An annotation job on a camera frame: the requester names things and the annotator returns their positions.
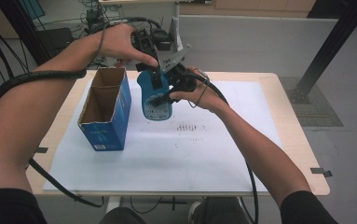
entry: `finger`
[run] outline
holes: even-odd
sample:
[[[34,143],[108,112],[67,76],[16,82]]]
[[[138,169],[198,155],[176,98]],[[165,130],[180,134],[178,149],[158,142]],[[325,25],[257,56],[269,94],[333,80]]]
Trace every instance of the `finger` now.
[[[199,76],[201,75],[199,69],[197,67],[195,67],[195,66],[190,66],[187,69],[189,69],[192,73],[194,73],[196,75],[199,75]]]
[[[184,91],[174,91],[170,93],[169,96],[174,100],[184,100],[184,99],[187,100],[188,93]]]
[[[128,55],[128,56],[129,56],[129,58],[132,58],[134,60],[137,60],[141,63],[147,64],[147,65],[150,65],[153,67],[158,66],[158,61],[155,58],[153,58],[150,55],[144,54],[136,49],[134,51],[132,51],[130,53],[130,55]]]

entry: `metal frame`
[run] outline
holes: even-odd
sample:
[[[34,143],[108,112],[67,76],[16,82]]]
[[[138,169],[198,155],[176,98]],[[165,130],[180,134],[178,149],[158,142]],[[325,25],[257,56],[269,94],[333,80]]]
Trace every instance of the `metal frame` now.
[[[309,92],[329,63],[335,58],[350,34],[357,26],[357,1],[351,1],[332,32],[324,41],[320,50],[309,65],[304,76],[293,90],[288,90],[288,97],[293,104],[309,104]]]
[[[36,33],[33,21],[21,6],[20,0],[0,0],[0,8],[26,48],[39,65],[52,58]]]

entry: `black sleeve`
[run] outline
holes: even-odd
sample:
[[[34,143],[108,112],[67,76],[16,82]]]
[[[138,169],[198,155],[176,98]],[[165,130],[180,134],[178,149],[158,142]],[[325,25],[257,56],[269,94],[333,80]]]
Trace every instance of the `black sleeve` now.
[[[281,220],[290,223],[337,223],[315,195],[298,191],[286,197],[281,204]]]
[[[0,189],[0,224],[46,224],[35,196],[22,189]]]

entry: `black cable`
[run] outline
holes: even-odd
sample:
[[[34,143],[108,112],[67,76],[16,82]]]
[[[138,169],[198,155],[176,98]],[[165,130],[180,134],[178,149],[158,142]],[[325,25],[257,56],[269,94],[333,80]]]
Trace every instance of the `black cable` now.
[[[245,206],[245,202],[242,199],[242,197],[240,197],[242,206],[244,207],[245,213],[247,214],[248,218],[250,219],[251,223],[253,224],[257,224],[259,222],[259,201],[258,201],[258,197],[257,197],[257,190],[256,190],[256,184],[254,182],[254,172],[252,171],[251,167],[248,165],[247,163],[247,168],[248,168],[248,172],[251,178],[251,183],[253,186],[253,194],[254,194],[254,219],[252,218],[252,216],[250,215],[247,207]]]
[[[49,181],[54,187],[56,187],[59,191],[61,191],[63,194],[67,195],[68,197],[74,199],[76,202],[80,202],[92,207],[103,207],[104,206],[104,197],[102,197],[102,203],[101,204],[95,204],[91,203],[85,199],[82,199],[82,196],[80,195],[75,195],[68,189],[66,189],[63,185],[61,185],[53,176],[51,176],[46,170],[44,170],[33,158],[29,160],[29,164],[39,173],[41,174],[47,181]]]
[[[4,82],[0,86],[0,99],[5,93],[7,93],[12,88],[19,86],[23,83],[36,81],[40,79],[52,79],[52,78],[70,78],[77,79],[82,78],[86,75],[86,69],[79,72],[65,72],[65,71],[39,71],[23,74],[10,80]]]
[[[126,17],[126,18],[122,18],[122,19],[120,19],[120,20],[128,20],[128,21],[131,21],[131,22],[146,21],[146,22],[148,22],[151,26],[152,26],[152,24],[154,24],[157,28],[161,28],[160,24],[158,24],[157,21],[148,19],[148,18],[146,18],[146,17]]]
[[[75,18],[75,19],[67,19],[67,20],[59,20],[59,21],[50,21],[50,22],[43,22],[42,24],[45,26],[45,25],[50,25],[50,24],[53,24],[53,23],[57,23],[57,22],[62,22],[62,21],[80,21],[80,18]]]
[[[30,70],[29,70],[29,63],[28,63],[28,61],[27,61],[26,50],[24,50],[24,46],[23,46],[23,41],[21,41],[21,39],[20,39],[19,41],[21,42],[21,50],[23,51],[23,56],[24,56],[24,61],[26,62],[27,72],[30,72]]]
[[[228,104],[227,98],[225,98],[224,94],[222,94],[222,92],[220,92],[220,91],[218,90],[218,88],[216,88],[216,87],[211,83],[211,81],[208,80],[207,78],[201,77],[201,76],[198,76],[198,75],[194,75],[194,74],[183,74],[183,75],[181,75],[181,76],[183,76],[183,77],[193,77],[193,78],[199,80],[199,81],[202,82],[203,84],[205,84],[205,85],[207,85],[208,87],[210,87],[211,90],[213,90],[213,91],[219,96],[219,98],[221,98],[225,103]]]
[[[139,214],[147,214],[147,213],[152,212],[152,211],[160,204],[160,201],[161,201],[162,198],[163,198],[163,197],[160,197],[160,198],[158,199],[158,202],[155,204],[155,206],[154,206],[153,208],[149,209],[148,211],[144,211],[144,212],[138,211],[137,209],[134,208],[134,205],[132,205],[132,199],[131,199],[131,197],[130,197],[130,205],[131,205],[131,208],[132,208],[132,210],[133,210],[134,212],[139,213]]]
[[[106,14],[106,10],[107,10],[107,9],[106,9],[106,8],[103,9],[103,7],[100,7],[100,6],[99,6],[99,9],[103,12],[103,14],[104,14],[104,16],[106,17],[106,19],[107,19],[108,21],[110,21],[108,15]]]

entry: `cardboard box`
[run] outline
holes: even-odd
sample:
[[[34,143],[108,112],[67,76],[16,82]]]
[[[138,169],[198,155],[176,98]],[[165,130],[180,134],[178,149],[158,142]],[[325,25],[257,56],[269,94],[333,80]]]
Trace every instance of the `cardboard box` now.
[[[124,68],[100,68],[89,89],[78,126],[96,151],[123,150],[131,106]]]

